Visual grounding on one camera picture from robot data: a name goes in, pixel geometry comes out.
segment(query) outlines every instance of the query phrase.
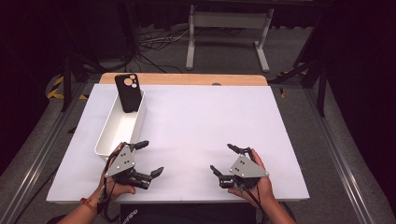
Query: person's left hand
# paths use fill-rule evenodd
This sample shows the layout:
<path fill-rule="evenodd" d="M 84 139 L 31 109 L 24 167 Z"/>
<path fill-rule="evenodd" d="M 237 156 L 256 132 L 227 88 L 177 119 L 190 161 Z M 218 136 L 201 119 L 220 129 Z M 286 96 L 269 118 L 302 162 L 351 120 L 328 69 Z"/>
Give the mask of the person's left hand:
<path fill-rule="evenodd" d="M 114 151 L 121 150 L 121 148 L 122 148 L 122 143 L 120 143 Z M 99 192 L 102 189 L 104 179 L 105 179 L 105 170 L 102 172 L 101 180 L 100 180 L 99 186 L 97 188 L 97 190 L 99 190 Z M 125 193 L 135 194 L 136 193 L 136 190 L 133 186 L 116 184 L 111 176 L 106 179 L 106 189 L 107 189 L 107 195 L 110 195 L 110 193 L 111 193 L 111 200 L 113 200 L 113 201 L 118 199 L 121 194 L 125 194 Z"/>

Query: black phone case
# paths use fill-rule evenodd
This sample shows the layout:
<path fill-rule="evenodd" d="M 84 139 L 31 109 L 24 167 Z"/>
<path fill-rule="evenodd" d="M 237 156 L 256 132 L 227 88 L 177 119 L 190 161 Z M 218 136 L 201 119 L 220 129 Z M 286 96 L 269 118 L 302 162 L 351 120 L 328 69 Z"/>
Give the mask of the black phone case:
<path fill-rule="evenodd" d="M 137 111 L 142 102 L 139 80 L 136 74 L 116 75 L 115 81 L 119 91 L 122 110 L 125 113 Z"/>

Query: human hand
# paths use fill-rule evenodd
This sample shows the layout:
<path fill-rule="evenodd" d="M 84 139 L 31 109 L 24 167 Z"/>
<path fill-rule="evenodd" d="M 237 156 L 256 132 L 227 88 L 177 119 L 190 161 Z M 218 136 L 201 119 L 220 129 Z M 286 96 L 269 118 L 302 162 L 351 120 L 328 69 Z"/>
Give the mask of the human hand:
<path fill-rule="evenodd" d="M 251 149 L 251 153 L 253 154 L 254 160 L 257 164 L 265 169 L 264 164 L 262 163 L 262 159 L 257 154 L 254 149 Z M 243 190 L 239 189 L 228 189 L 228 192 L 234 194 L 240 198 L 246 199 L 253 206 L 258 207 L 258 205 L 253 201 L 253 199 Z M 275 200 L 275 196 L 272 190 L 271 180 L 267 177 L 262 177 L 257 186 L 253 189 L 250 189 L 250 192 L 254 195 L 257 201 L 261 202 L 262 206 L 265 206 L 267 203 L 271 203 Z"/>
<path fill-rule="evenodd" d="M 122 143 L 120 143 L 114 151 L 118 151 L 121 149 L 122 149 Z M 114 160 L 115 160 L 115 158 L 111 159 L 109 166 L 111 165 L 111 163 L 113 163 Z M 97 188 L 97 190 L 99 190 L 99 192 L 100 192 L 100 190 L 102 190 L 104 181 L 105 181 L 105 170 L 102 172 L 101 180 L 100 180 L 99 186 Z M 109 176 L 106 179 L 106 193 L 107 193 L 107 195 L 111 194 L 111 200 L 114 201 L 114 200 L 118 199 L 121 194 L 125 194 L 125 193 L 135 194 L 136 190 L 131 185 L 117 184 L 116 182 L 114 182 L 114 179 L 111 176 Z"/>

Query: desk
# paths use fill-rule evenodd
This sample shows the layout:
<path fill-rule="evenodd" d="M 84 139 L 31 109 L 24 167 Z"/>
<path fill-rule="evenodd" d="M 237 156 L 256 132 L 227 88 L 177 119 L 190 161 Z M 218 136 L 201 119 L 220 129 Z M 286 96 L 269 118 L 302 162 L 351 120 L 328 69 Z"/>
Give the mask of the desk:
<path fill-rule="evenodd" d="M 114 83 L 114 76 L 104 74 L 101 84 L 92 90 L 47 201 L 76 203 L 98 185 L 105 162 L 94 153 L 94 147 L 101 132 L 97 127 L 103 127 L 111 100 L 118 94 L 114 84 L 104 84 Z M 209 168 L 213 164 L 224 174 L 228 171 L 236 160 L 236 154 L 226 146 L 228 143 L 256 148 L 272 175 L 277 199 L 309 198 L 274 96 L 264 77 L 138 76 L 142 90 L 146 91 L 148 105 L 140 140 L 147 139 L 150 144 L 136 153 L 136 170 L 148 173 L 164 166 L 164 171 L 153 180 L 148 190 L 137 189 L 136 195 L 122 195 L 119 203 L 243 202 L 221 189 L 218 178 Z M 238 80 L 247 86 L 205 85 L 214 82 L 236 85 Z M 157 81 L 167 85 L 145 85 Z M 169 96 L 180 97 L 165 102 L 163 99 Z M 227 113 L 219 114 L 222 109 Z"/>

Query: person's right hand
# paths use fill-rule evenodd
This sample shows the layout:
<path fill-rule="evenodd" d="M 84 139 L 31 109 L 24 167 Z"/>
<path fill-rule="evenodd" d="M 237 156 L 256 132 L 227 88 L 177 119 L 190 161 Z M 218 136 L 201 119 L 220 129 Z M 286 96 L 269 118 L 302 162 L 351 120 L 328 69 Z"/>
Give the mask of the person's right hand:
<path fill-rule="evenodd" d="M 263 169 L 265 169 L 264 164 L 262 164 L 262 159 L 257 154 L 257 152 L 254 149 L 251 149 L 251 153 L 253 154 L 253 158 L 257 162 L 257 164 Z M 253 199 L 251 199 L 251 197 L 244 190 L 240 191 L 239 189 L 228 189 L 228 192 L 240 198 L 246 199 L 253 206 L 258 207 L 258 205 L 253 201 Z M 257 201 L 261 202 L 262 205 L 271 203 L 275 200 L 275 196 L 272 190 L 271 180 L 269 177 L 262 177 L 259 183 L 257 184 L 257 187 L 251 189 L 250 192 L 254 195 Z"/>

